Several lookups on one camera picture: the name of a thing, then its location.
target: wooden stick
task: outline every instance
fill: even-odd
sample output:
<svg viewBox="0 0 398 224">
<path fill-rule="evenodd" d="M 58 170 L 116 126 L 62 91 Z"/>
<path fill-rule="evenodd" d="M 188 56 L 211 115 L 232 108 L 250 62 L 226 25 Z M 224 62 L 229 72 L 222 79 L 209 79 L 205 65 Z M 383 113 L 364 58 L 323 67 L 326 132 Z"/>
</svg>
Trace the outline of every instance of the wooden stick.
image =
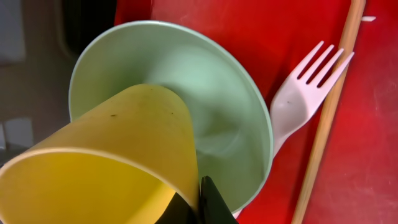
<svg viewBox="0 0 398 224">
<path fill-rule="evenodd" d="M 359 24 L 363 15 L 365 7 L 365 0 L 352 0 L 349 7 L 347 20 L 343 29 L 343 35 L 340 40 L 340 48 L 344 48 L 343 56 L 335 65 L 334 69 L 338 68 L 345 58 L 353 51 L 355 39 L 358 34 Z M 292 224 L 301 224 L 307 209 L 308 201 L 312 191 L 315 178 L 317 176 L 319 164 L 322 159 L 322 154 L 328 140 L 333 117 L 335 116 L 338 100 L 340 97 L 341 89 L 343 88 L 344 79 L 347 73 L 347 68 L 341 75 L 340 79 L 336 82 L 335 86 L 329 92 L 325 102 L 323 103 L 322 114 L 318 124 L 317 133 L 312 146 L 310 159 L 305 172 L 303 185 L 301 188 L 300 196 L 297 201 L 296 209 L 294 212 Z"/>
</svg>

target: red table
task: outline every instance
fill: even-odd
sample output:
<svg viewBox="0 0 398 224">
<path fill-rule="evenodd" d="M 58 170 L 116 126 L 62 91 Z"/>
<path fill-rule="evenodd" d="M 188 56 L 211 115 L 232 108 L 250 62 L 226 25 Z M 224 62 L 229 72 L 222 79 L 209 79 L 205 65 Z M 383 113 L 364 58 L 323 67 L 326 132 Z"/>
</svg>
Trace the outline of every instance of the red table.
<svg viewBox="0 0 398 224">
<path fill-rule="evenodd" d="M 338 45 L 350 1 L 119 0 L 116 24 L 155 19 L 215 40 L 267 105 L 320 41 Z M 398 223 L 398 1 L 368 1 L 304 223 Z M 284 144 L 240 223 L 290 223 L 319 114 Z"/>
</svg>

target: fork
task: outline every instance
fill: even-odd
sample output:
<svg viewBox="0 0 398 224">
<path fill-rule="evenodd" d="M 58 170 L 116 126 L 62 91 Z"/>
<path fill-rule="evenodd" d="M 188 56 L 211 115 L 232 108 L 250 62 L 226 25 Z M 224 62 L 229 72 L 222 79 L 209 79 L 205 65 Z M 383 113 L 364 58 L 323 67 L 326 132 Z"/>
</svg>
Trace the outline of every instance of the fork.
<svg viewBox="0 0 398 224">
<path fill-rule="evenodd" d="M 293 69 L 272 100 L 271 124 L 274 134 L 274 157 L 286 139 L 301 128 L 315 114 L 354 55 L 354 52 L 349 54 L 345 61 L 330 75 L 325 83 L 319 86 L 323 77 L 325 77 L 329 69 L 343 53 L 344 49 L 339 49 L 319 73 L 316 74 L 315 78 L 308 82 L 309 78 L 334 47 L 330 45 L 299 78 L 303 69 L 316 52 L 318 52 L 322 44 L 323 41 L 311 50 L 311 52 Z"/>
</svg>

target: bowl rim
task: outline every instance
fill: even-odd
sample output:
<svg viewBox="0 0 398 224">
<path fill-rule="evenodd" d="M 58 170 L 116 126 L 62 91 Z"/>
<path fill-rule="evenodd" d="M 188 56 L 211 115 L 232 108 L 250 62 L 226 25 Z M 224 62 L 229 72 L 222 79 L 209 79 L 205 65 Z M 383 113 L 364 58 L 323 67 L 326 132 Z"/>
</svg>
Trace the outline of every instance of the bowl rim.
<svg viewBox="0 0 398 224">
<path fill-rule="evenodd" d="M 68 91 L 68 110 L 69 110 L 69 117 L 70 117 L 70 121 L 72 122 L 72 109 L 71 109 L 71 95 L 72 95 L 72 85 L 73 85 L 73 80 L 75 79 L 75 75 L 76 75 L 76 70 L 79 67 L 79 64 L 82 60 L 82 58 L 86 55 L 87 51 L 89 51 L 96 43 L 97 41 L 99 41 L 101 38 L 103 38 L 104 36 L 117 31 L 119 29 L 124 29 L 127 27 L 133 27 L 133 26 L 163 26 L 163 27 L 169 27 L 169 28 L 173 28 L 173 29 L 177 29 L 177 30 L 182 30 L 185 31 L 191 35 L 194 35 L 196 37 L 198 37 L 201 40 L 204 40 L 205 42 L 207 42 L 208 44 L 214 46 L 215 48 L 217 48 L 226 58 L 228 58 L 229 60 L 231 60 L 233 62 L 233 64 L 235 64 L 235 66 L 237 66 L 237 68 L 240 70 L 240 72 L 244 75 L 244 77 L 246 78 L 246 80 L 250 83 L 252 89 L 254 90 L 254 92 L 257 95 L 257 99 L 259 100 L 262 110 L 264 112 L 264 117 L 266 120 L 266 123 L 268 124 L 268 133 L 269 133 L 269 162 L 267 166 L 264 166 L 264 168 L 266 169 L 265 173 L 264 173 L 264 179 L 262 180 L 262 182 L 260 183 L 258 189 L 255 191 L 255 193 L 253 194 L 253 196 L 247 200 L 242 206 L 240 206 L 238 209 L 236 209 L 235 211 L 232 211 L 233 213 L 238 212 L 240 210 L 242 210 L 244 207 L 246 207 L 249 203 L 251 203 L 254 198 L 256 198 L 256 196 L 259 194 L 259 192 L 261 191 L 261 189 L 263 188 L 264 184 L 266 183 L 266 180 L 269 176 L 269 173 L 271 171 L 271 166 L 272 166 L 272 161 L 274 159 L 274 136 L 273 136 L 273 132 L 272 132 L 272 125 L 271 125 L 271 118 L 269 116 L 269 110 L 268 107 L 261 95 L 261 92 L 259 91 L 257 85 L 254 83 L 254 80 L 251 78 L 250 74 L 244 69 L 244 67 L 238 62 L 238 60 L 236 60 L 236 58 L 234 58 L 227 50 L 225 50 L 222 46 L 220 46 L 219 44 L 217 44 L 214 40 L 211 40 L 210 38 L 206 37 L 205 35 L 194 31 L 188 27 L 184 27 L 178 24 L 174 24 L 171 22 L 163 22 L 163 21 L 133 21 L 133 22 L 127 22 L 127 23 L 123 23 L 120 24 L 118 26 L 114 26 L 106 31 L 104 31 L 102 34 L 100 34 L 99 36 L 97 36 L 93 41 L 91 41 L 87 47 L 84 49 L 84 51 L 80 54 L 78 60 L 76 61 L 75 67 L 73 68 L 72 71 L 72 76 L 70 78 L 70 83 L 69 83 L 69 91 Z"/>
</svg>

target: green bowl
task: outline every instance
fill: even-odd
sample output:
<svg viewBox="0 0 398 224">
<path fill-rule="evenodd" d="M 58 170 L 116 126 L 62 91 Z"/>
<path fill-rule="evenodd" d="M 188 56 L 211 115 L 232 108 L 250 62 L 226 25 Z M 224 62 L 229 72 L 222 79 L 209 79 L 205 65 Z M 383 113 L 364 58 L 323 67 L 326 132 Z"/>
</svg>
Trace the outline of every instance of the green bowl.
<svg viewBox="0 0 398 224">
<path fill-rule="evenodd" d="M 247 71 L 224 48 L 191 29 L 130 22 L 102 33 L 80 55 L 69 89 L 71 120 L 127 87 L 163 85 L 187 104 L 199 178 L 210 176 L 228 208 L 244 208 L 272 162 L 267 106 Z"/>
</svg>

